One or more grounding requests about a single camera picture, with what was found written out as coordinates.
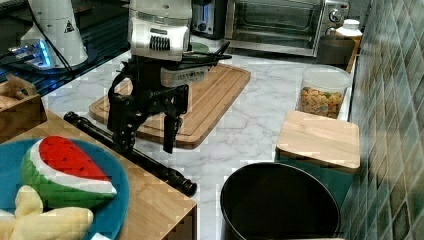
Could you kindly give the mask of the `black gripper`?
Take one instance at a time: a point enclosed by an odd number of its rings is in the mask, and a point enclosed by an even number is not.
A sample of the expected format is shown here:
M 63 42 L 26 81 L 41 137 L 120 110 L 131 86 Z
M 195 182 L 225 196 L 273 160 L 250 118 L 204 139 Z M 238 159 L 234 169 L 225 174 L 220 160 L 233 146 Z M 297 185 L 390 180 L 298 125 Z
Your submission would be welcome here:
M 202 81 L 211 67 L 226 59 L 230 56 L 184 54 L 180 61 L 132 56 L 107 94 L 107 128 L 113 132 L 114 149 L 131 153 L 139 126 L 149 117 L 164 113 L 163 150 L 172 154 L 181 115 L 187 112 L 188 84 Z

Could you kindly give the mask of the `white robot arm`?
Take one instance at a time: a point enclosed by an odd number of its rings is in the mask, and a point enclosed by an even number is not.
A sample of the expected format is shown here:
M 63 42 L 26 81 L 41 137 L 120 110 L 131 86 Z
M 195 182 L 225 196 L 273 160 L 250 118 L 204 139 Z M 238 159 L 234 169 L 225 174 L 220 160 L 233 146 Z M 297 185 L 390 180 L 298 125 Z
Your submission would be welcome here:
M 131 58 L 108 91 L 107 128 L 115 150 L 130 152 L 140 125 L 163 113 L 163 150 L 170 153 L 188 109 L 189 85 L 227 59 L 228 46 L 213 53 L 191 49 L 192 0 L 130 0 L 128 9 Z

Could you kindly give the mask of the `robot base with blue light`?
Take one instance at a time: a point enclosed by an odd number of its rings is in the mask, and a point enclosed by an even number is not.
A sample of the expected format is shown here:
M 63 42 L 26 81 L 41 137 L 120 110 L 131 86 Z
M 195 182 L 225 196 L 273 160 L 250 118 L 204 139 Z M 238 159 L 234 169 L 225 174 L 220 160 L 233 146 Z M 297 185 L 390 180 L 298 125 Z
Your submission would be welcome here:
M 87 61 L 71 0 L 1 0 L 1 16 L 24 6 L 32 27 L 18 43 L 8 44 L 6 56 L 42 71 L 72 71 Z

